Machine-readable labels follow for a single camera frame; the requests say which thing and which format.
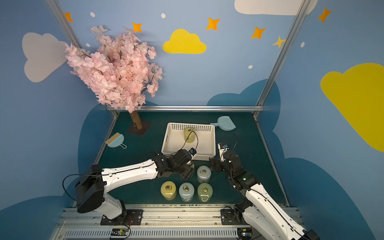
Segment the grey-blue tea canister back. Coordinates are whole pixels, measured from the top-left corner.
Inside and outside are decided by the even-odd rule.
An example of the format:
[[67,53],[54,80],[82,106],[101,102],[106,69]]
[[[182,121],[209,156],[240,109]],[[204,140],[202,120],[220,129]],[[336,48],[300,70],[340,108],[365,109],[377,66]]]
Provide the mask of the grey-blue tea canister back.
[[208,166],[200,166],[197,170],[197,178],[200,184],[208,183],[211,178],[212,172]]

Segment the white perforated plastic basket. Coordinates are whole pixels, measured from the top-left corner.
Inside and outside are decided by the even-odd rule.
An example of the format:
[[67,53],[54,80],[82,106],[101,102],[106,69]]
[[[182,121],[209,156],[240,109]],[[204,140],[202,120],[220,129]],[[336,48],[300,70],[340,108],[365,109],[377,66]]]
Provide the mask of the white perforated plastic basket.
[[[195,129],[196,139],[193,143],[186,143],[184,139],[184,129],[192,127]],[[180,149],[196,149],[197,154],[194,160],[208,161],[216,155],[216,133],[213,125],[188,124],[188,123],[168,123],[162,153],[173,155]]]

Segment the olive yellow tea canister front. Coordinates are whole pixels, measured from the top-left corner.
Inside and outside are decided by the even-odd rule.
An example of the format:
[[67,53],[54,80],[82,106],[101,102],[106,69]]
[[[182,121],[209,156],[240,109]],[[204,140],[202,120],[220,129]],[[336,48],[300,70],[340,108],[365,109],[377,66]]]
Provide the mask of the olive yellow tea canister front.
[[161,194],[167,201],[172,201],[177,196],[177,187],[174,182],[166,181],[161,186]]

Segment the pale blue tea canister front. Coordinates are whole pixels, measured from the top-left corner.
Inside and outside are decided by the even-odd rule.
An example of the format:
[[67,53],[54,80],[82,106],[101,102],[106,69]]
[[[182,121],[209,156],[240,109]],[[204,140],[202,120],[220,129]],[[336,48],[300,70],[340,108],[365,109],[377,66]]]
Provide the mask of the pale blue tea canister front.
[[183,202],[190,202],[195,195],[195,188],[191,183],[183,183],[179,187],[179,195]]

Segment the yellow tea canister back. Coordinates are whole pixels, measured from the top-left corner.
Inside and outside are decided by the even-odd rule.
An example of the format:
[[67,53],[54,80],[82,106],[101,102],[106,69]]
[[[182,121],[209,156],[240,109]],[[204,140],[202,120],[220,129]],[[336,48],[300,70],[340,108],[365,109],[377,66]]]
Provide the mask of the yellow tea canister back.
[[195,129],[192,127],[185,128],[184,139],[186,143],[193,143],[196,139]]

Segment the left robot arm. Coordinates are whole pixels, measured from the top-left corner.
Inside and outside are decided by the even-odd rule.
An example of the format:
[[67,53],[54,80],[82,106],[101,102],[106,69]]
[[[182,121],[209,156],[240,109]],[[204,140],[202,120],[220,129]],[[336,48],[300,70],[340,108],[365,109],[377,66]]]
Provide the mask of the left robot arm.
[[103,215],[107,225],[122,225],[129,219],[122,200],[115,199],[109,192],[119,187],[144,180],[167,178],[179,175],[188,180],[195,169],[193,157],[196,149],[180,149],[166,157],[158,154],[145,162],[120,168],[100,168],[92,165],[75,184],[77,212],[85,214],[96,211]]

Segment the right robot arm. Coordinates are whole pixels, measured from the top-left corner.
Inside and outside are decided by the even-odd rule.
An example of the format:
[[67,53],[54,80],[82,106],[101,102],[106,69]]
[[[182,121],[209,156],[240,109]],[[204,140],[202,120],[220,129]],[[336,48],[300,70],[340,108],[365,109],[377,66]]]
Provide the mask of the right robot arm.
[[290,217],[268,194],[251,172],[244,170],[240,157],[228,148],[210,159],[211,170],[226,173],[235,190],[246,199],[235,205],[244,221],[267,240],[318,240],[313,230],[306,230]]

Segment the teal dustpan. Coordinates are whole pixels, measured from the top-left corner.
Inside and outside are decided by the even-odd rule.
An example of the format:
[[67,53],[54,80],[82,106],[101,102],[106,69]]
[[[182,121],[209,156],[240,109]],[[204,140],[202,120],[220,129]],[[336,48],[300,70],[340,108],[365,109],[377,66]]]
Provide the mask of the teal dustpan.
[[216,123],[210,123],[215,127],[219,127],[221,130],[229,132],[236,128],[236,125],[233,123],[229,116],[221,116],[217,119]]

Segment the teal hand brush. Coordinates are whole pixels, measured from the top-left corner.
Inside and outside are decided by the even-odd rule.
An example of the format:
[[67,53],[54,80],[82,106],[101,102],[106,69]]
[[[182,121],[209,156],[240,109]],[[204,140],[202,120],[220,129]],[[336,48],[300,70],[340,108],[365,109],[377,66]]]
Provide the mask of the teal hand brush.
[[121,147],[123,149],[126,149],[127,146],[124,144],[125,137],[124,135],[120,133],[115,133],[113,136],[111,136],[109,139],[105,141],[106,145],[110,148],[117,148]]

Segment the right controller board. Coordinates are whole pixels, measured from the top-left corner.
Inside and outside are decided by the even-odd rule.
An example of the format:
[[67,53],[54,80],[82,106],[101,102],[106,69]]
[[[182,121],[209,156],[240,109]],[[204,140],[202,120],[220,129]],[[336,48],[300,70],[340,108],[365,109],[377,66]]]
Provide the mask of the right controller board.
[[237,240],[251,240],[253,231],[251,228],[237,228]]

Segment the controller board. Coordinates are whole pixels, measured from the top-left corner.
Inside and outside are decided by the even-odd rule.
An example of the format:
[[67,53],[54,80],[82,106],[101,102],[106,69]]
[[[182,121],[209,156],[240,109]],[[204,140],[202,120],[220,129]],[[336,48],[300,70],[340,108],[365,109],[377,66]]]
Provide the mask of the controller board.
[[237,228],[237,240],[251,240],[253,231],[251,228]]
[[128,229],[116,229],[113,228],[110,232],[110,240],[123,240],[130,236],[130,230]]

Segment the pink cherry blossom tree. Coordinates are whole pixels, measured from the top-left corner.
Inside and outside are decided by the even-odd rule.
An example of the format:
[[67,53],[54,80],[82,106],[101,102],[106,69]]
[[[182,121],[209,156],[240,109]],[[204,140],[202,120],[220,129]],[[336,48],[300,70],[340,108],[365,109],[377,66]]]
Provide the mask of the pink cherry blossom tree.
[[103,26],[94,26],[100,47],[91,53],[73,44],[66,45],[67,63],[96,95],[102,105],[130,113],[134,128],[144,128],[138,110],[146,104],[146,94],[155,97],[163,69],[150,60],[154,47],[142,42],[132,29],[112,38]]

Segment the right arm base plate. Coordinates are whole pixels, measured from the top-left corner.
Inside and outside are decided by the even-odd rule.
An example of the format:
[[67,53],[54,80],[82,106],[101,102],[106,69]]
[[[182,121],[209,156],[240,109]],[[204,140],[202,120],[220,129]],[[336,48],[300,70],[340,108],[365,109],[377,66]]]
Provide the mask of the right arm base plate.
[[221,213],[221,223],[222,225],[247,225],[247,223],[244,221],[242,215],[239,213],[239,211],[230,209],[230,208],[223,208],[220,210]]

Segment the back aluminium frame bar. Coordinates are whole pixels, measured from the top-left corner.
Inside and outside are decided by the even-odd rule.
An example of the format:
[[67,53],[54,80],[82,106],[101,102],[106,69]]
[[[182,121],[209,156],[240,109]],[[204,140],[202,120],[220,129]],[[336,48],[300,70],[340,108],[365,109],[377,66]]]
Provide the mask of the back aluminium frame bar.
[[142,106],[146,112],[262,112],[262,106]]

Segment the left aluminium frame post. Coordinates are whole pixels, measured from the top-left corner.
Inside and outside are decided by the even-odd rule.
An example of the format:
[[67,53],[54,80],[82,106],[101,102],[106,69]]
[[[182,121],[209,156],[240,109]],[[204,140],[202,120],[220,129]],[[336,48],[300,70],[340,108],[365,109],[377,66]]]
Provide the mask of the left aluminium frame post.
[[82,46],[79,38],[77,37],[74,29],[72,28],[71,23],[68,21],[66,15],[65,15],[65,12],[64,12],[63,8],[61,7],[59,1],[46,0],[46,3],[48,5],[48,7],[50,8],[51,12],[53,13],[53,15],[55,16],[56,20],[58,21],[60,27],[64,31],[65,35],[67,36],[67,38],[71,42],[71,44],[73,44],[77,48],[82,48],[83,46]]

